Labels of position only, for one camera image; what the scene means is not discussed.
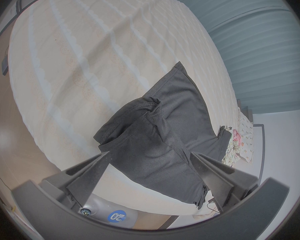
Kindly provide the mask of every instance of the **floor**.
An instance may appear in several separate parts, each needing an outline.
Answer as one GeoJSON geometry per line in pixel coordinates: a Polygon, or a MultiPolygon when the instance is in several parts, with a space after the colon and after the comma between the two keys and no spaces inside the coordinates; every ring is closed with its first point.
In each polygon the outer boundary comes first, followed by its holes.
{"type": "MultiPolygon", "coordinates": [[[[22,121],[14,101],[9,73],[2,75],[1,62],[8,52],[12,22],[0,36],[0,198],[22,219],[11,195],[11,189],[27,180],[36,183],[60,172],[35,144],[22,121]]],[[[138,212],[134,229],[155,230],[170,218],[169,215],[138,212]]]]}

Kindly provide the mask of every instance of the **bed sheet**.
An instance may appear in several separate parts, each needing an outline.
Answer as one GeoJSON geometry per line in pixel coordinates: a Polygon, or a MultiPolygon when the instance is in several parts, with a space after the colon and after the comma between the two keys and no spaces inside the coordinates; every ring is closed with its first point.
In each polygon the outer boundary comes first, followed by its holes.
{"type": "MultiPolygon", "coordinates": [[[[178,61],[198,86],[214,132],[223,125],[237,129],[236,97],[222,58],[198,19],[176,0],[38,0],[17,18],[8,51],[23,121],[60,170],[98,154],[93,136],[100,127],[178,61]]],[[[129,179],[109,168],[94,190],[98,196],[150,213],[197,213],[194,205],[176,212],[175,200],[162,201],[157,192],[144,190],[140,195],[148,198],[140,201],[118,195],[129,193],[129,179]],[[152,195],[156,207],[147,206],[152,195]]]]}

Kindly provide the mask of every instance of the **white patterned pillow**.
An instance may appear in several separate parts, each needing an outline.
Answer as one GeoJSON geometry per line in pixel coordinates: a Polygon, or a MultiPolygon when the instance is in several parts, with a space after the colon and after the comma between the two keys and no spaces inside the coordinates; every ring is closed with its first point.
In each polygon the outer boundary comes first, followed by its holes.
{"type": "Polygon", "coordinates": [[[241,135],[241,151],[240,157],[249,163],[253,156],[253,123],[239,111],[239,129],[238,134],[241,135]]]}
{"type": "Polygon", "coordinates": [[[228,144],[228,148],[225,152],[225,156],[222,159],[222,163],[227,166],[233,166],[236,161],[240,159],[240,156],[238,155],[240,153],[240,146],[238,145],[237,141],[233,141],[233,131],[232,129],[226,128],[227,131],[231,133],[231,138],[228,144]]]}

